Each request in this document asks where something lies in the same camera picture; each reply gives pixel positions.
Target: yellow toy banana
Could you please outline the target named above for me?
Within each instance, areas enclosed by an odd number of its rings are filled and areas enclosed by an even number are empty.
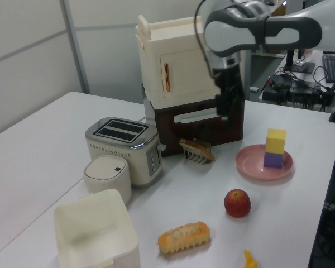
[[[258,268],[257,262],[252,258],[248,250],[244,251],[246,257],[245,268]]]

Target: computer keyboard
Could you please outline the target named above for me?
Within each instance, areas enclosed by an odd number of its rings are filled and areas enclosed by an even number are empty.
[[[323,55],[325,81],[335,83],[335,55]]]

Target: yellow block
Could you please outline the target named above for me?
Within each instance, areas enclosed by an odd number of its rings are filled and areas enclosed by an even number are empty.
[[[268,129],[266,152],[282,155],[284,153],[286,130]]]

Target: white storage bin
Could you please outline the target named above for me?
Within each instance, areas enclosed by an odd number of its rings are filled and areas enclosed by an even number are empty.
[[[60,205],[54,220],[61,268],[140,268],[138,238],[117,190]]]
[[[197,28],[203,41],[198,17]],[[148,23],[139,16],[136,37],[143,86],[154,109],[214,99],[220,93],[209,76],[198,45],[194,18]],[[245,77],[245,52],[241,53],[242,82]]]

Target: oven door handle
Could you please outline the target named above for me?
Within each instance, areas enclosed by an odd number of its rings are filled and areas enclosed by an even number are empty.
[[[217,115],[216,108],[210,108],[192,113],[179,114],[177,116],[174,116],[174,122],[187,124],[215,117],[219,117],[219,115]]]

